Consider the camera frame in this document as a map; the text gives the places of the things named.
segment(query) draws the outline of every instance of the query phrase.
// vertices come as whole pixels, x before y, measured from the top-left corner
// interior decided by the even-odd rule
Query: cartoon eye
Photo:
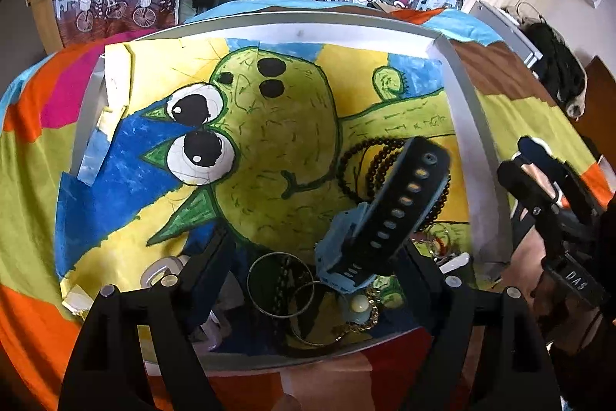
[[[220,180],[233,167],[231,142],[214,131],[191,131],[175,140],[167,154],[167,167],[186,185]]]
[[[211,84],[199,82],[178,89],[167,102],[167,113],[184,126],[201,126],[223,110],[223,98]]]

